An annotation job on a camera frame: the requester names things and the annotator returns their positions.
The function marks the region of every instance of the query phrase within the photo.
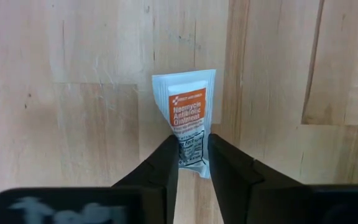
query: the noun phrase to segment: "wooden surface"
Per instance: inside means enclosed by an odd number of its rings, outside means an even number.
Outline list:
[[[214,132],[358,183],[358,1],[0,0],[0,191],[112,185],[171,133],[151,75],[204,68]],[[175,223],[222,223],[210,180],[180,171]]]

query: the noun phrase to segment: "light wood grain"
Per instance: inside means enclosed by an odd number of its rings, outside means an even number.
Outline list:
[[[150,76],[204,68],[214,132],[358,183],[358,0],[19,0],[0,1],[0,191],[112,185],[172,133]],[[211,181],[179,178],[175,223],[223,223]]]

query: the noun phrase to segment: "orange label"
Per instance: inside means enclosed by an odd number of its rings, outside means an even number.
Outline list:
[[[180,126],[204,118],[206,88],[169,96],[169,118]]]

